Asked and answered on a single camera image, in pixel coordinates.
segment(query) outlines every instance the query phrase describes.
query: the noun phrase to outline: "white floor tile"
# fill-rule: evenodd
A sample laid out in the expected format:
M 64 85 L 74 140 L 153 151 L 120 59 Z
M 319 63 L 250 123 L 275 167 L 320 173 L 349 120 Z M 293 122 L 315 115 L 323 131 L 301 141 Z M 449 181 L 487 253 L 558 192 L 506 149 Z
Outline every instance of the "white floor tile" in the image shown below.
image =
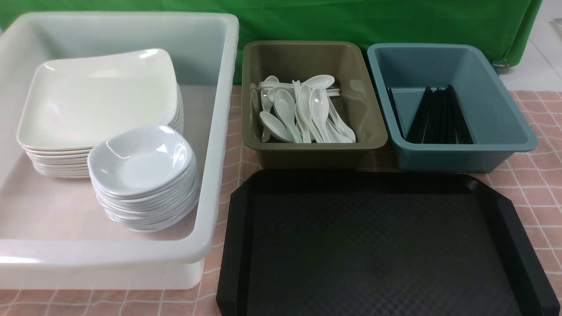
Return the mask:
M 562 79 L 531 41 L 519 65 L 500 76 L 508 90 L 562 91 Z
M 562 18 L 562 1 L 543 0 L 530 40 L 562 78 L 562 38 L 550 23 L 553 18 Z

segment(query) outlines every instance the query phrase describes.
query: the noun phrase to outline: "blue plastic tub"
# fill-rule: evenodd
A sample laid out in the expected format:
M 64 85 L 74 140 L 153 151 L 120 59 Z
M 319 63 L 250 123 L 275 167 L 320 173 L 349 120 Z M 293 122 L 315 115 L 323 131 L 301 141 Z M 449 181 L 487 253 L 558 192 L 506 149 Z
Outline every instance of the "blue plastic tub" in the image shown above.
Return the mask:
M 367 51 L 398 166 L 408 171 L 490 172 L 537 137 L 482 52 L 454 44 L 376 44 Z M 400 136 L 386 89 L 392 88 L 404 137 L 425 87 L 455 87 L 473 145 L 414 144 Z

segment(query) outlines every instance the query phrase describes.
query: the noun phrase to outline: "white plastic bin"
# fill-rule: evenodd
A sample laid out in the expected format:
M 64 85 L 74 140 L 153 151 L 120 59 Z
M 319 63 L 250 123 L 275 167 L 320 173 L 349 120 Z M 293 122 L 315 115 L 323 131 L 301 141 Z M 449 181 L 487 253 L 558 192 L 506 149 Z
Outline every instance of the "white plastic bin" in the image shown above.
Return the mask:
M 0 288 L 188 288 L 200 281 L 217 216 L 237 44 L 237 18 L 215 13 L 30 13 L 5 31 Z M 89 179 L 37 174 L 16 142 L 29 84 L 41 63 L 148 48 L 165 49 L 172 58 L 185 136 L 202 174 L 197 212 L 160 234 L 137 234 L 113 223 L 96 203 Z

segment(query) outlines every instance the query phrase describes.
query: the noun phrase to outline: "green backdrop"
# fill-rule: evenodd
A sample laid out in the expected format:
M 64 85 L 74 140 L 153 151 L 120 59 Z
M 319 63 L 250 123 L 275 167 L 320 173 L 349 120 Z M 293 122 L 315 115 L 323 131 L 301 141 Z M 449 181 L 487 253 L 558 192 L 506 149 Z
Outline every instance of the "green backdrop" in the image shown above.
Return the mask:
M 541 0 L 0 0 L 5 30 L 32 11 L 226 12 L 253 40 L 346 40 L 365 50 L 383 42 L 462 43 L 490 61 L 519 63 Z

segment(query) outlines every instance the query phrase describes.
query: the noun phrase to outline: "stack of plates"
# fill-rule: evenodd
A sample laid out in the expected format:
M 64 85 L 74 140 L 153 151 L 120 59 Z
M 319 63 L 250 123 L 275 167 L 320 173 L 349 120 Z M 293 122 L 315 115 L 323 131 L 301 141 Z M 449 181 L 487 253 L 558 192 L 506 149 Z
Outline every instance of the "stack of plates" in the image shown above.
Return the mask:
M 135 232 L 172 226 L 199 199 L 193 150 L 181 134 L 165 125 L 144 125 L 95 146 L 88 166 L 107 216 Z
M 37 172 L 87 178 L 94 146 L 156 122 L 183 134 L 182 96 L 166 51 L 53 60 L 35 73 L 17 141 Z

